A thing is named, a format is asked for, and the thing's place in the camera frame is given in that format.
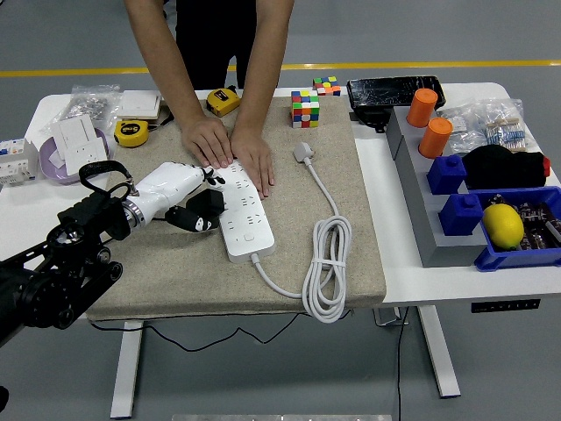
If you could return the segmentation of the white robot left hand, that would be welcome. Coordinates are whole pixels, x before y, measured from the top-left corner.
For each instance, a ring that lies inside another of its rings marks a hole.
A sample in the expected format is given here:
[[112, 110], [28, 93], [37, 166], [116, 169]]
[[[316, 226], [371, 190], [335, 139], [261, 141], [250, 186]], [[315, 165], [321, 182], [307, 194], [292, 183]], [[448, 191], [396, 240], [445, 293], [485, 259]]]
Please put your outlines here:
[[225, 184], [212, 168], [165, 162], [136, 185], [124, 201], [130, 227], [144, 227], [156, 217], [189, 232], [206, 232], [219, 226], [224, 212]]

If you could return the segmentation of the person's left hand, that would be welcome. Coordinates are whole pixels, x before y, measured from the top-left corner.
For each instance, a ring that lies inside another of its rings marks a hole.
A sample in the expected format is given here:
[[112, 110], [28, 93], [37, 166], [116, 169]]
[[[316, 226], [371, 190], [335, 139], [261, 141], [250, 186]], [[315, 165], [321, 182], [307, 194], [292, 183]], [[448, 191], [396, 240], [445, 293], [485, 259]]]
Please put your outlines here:
[[249, 127], [235, 127], [231, 135], [231, 151], [249, 175], [259, 197], [269, 197], [275, 184], [273, 159], [261, 132]]

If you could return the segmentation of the person's right hand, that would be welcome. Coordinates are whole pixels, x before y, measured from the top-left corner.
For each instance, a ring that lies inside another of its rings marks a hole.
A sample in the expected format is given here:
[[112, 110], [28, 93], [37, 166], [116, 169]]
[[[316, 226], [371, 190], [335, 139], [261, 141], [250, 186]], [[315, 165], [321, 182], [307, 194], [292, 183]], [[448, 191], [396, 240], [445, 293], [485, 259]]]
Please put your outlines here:
[[233, 161], [227, 131], [218, 118], [204, 115], [180, 122], [181, 141], [204, 167], [226, 168]]

